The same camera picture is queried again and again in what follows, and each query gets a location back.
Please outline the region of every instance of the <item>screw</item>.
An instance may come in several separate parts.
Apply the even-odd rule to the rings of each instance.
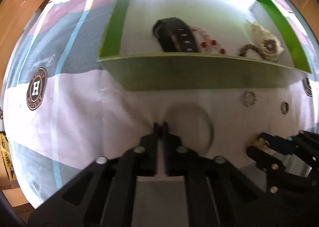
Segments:
[[[143,153],[145,152],[145,148],[143,146],[137,146],[133,151],[136,153]]]
[[[272,164],[272,169],[273,170],[277,170],[279,168],[279,166],[277,164]]]
[[[217,156],[215,157],[215,162],[217,164],[224,164],[226,162],[226,159],[223,156]]]
[[[186,153],[188,152],[187,148],[185,146],[180,146],[176,149],[176,152],[178,153]]]
[[[107,162],[107,158],[106,157],[98,157],[95,161],[97,164],[105,164]]]
[[[278,191],[278,187],[273,186],[273,187],[271,187],[271,188],[269,189],[269,191],[270,191],[271,193],[275,194],[275,193],[277,193],[277,191]]]

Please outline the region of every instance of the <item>black watch strap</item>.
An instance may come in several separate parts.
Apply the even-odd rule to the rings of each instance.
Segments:
[[[157,21],[153,27],[153,35],[164,52],[199,52],[192,31],[176,17]]]

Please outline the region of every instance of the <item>brown circular emblem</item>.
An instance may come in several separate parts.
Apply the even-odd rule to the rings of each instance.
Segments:
[[[39,68],[32,76],[27,91],[27,104],[30,110],[36,110],[41,105],[46,85],[47,71],[45,68]]]

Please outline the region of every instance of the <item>silver ring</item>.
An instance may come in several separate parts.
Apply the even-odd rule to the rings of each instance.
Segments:
[[[283,102],[280,106],[281,112],[285,115],[289,112],[289,104],[287,102]]]
[[[251,96],[253,98],[252,101],[249,102],[248,97]],[[245,101],[245,106],[253,106],[257,102],[257,96],[255,92],[253,91],[245,91],[244,93],[244,101]]]

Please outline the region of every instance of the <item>open box lid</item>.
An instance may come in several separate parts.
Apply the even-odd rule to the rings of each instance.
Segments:
[[[105,31],[99,61],[127,90],[289,86],[310,73],[306,56],[296,34],[276,5],[271,0],[256,1],[278,28],[295,68],[263,60],[201,53],[120,55],[130,0],[117,1]]]

